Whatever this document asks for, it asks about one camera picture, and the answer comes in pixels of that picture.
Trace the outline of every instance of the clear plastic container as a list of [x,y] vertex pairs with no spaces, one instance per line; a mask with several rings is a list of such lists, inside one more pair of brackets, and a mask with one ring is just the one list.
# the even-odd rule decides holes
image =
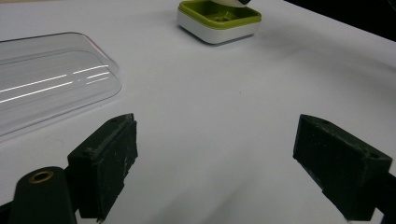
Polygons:
[[0,42],[0,136],[117,94],[117,73],[82,34]]

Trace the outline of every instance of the white surface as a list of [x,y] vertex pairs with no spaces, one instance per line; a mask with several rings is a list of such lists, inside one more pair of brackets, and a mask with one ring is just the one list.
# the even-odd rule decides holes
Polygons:
[[123,82],[112,102],[3,142],[0,203],[20,177],[65,167],[103,122],[134,112],[139,158],[106,223],[346,223],[291,157],[298,118],[327,119],[396,158],[396,44],[261,0],[249,4],[263,16],[253,37],[208,46],[177,26],[178,3],[0,6],[1,40],[81,32]]
[[260,27],[260,22],[255,22],[229,29],[212,29],[180,10],[177,11],[177,24],[209,44],[220,44],[236,38],[253,35]]

